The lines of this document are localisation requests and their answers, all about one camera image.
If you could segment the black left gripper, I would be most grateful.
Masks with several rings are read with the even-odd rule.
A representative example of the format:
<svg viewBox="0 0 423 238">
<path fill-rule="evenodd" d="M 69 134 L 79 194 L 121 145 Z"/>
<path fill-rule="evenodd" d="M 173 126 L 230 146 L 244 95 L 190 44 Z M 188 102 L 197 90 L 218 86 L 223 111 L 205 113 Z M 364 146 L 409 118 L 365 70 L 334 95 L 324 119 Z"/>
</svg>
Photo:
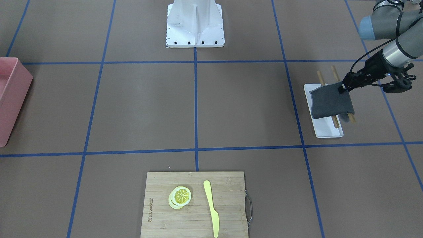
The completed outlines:
<svg viewBox="0 0 423 238">
<path fill-rule="evenodd" d="M 342 80 L 342 84 L 337 88 L 338 92 L 350 92 L 362 86 L 370 85 L 387 76 L 393 71 L 393 66 L 388 63 L 383 50 L 365 61 L 364 68 L 358 72 L 347 73 Z"/>
</svg>

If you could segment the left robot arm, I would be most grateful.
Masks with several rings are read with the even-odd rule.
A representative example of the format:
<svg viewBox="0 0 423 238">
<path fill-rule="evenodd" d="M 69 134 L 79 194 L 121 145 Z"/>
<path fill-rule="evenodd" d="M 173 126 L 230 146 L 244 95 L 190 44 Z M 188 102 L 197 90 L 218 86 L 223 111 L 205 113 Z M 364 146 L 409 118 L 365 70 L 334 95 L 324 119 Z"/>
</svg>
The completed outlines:
<svg viewBox="0 0 423 238">
<path fill-rule="evenodd" d="M 340 94 L 390 76 L 393 81 L 382 84 L 386 93 L 402 93 L 411 89 L 414 76 L 408 74 L 412 61 L 423 54 L 422 10 L 404 11 L 405 0 L 378 0 L 372 15 L 361 20 L 362 40 L 387 42 L 376 47 L 376 53 L 365 61 L 358 72 L 350 71 L 338 87 Z"/>
</svg>

